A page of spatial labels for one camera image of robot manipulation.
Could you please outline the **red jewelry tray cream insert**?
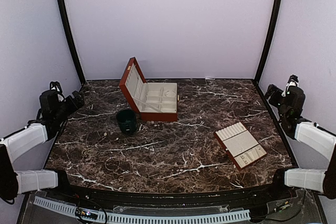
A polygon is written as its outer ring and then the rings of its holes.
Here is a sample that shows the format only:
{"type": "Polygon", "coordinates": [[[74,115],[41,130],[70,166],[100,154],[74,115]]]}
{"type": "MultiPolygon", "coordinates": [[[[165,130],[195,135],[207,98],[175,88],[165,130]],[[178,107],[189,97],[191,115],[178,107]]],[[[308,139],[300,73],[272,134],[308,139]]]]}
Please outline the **red jewelry tray cream insert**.
{"type": "Polygon", "coordinates": [[[215,131],[214,136],[239,171],[267,155],[242,122],[215,131]]]}

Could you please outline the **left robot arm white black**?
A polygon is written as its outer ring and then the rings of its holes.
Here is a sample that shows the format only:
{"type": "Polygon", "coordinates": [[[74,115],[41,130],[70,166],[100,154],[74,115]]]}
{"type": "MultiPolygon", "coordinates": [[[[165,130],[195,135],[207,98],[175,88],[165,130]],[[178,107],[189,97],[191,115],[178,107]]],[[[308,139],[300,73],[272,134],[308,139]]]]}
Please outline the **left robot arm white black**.
{"type": "Polygon", "coordinates": [[[13,168],[13,163],[25,153],[59,137],[68,122],[68,116],[85,104],[83,94],[78,91],[65,97],[58,81],[49,84],[49,89],[40,95],[39,102],[36,119],[1,139],[1,199],[9,205],[14,204],[20,194],[42,189],[53,189],[63,201],[74,197],[74,189],[64,170],[18,171],[13,168]]]}

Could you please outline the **dark green cup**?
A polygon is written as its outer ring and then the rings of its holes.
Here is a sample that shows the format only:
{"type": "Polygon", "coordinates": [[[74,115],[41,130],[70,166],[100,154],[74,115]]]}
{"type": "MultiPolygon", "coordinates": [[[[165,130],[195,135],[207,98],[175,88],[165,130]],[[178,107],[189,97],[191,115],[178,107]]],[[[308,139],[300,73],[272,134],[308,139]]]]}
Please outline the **dark green cup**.
{"type": "Polygon", "coordinates": [[[133,135],[137,131],[137,117],[133,110],[121,110],[116,114],[115,118],[123,134],[133,135]]]}

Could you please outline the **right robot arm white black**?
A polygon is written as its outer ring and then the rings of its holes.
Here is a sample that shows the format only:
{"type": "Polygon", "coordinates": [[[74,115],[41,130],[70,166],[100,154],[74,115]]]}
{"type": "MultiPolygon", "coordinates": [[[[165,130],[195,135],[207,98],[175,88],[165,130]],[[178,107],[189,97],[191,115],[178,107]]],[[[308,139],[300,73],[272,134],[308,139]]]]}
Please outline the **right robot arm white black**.
{"type": "Polygon", "coordinates": [[[317,191],[335,199],[335,134],[301,116],[305,93],[299,79],[291,75],[284,90],[274,84],[268,86],[265,99],[278,109],[279,123],[291,139],[306,144],[325,157],[327,169],[281,168],[276,170],[268,195],[273,200],[287,193],[288,187],[317,191]]]}

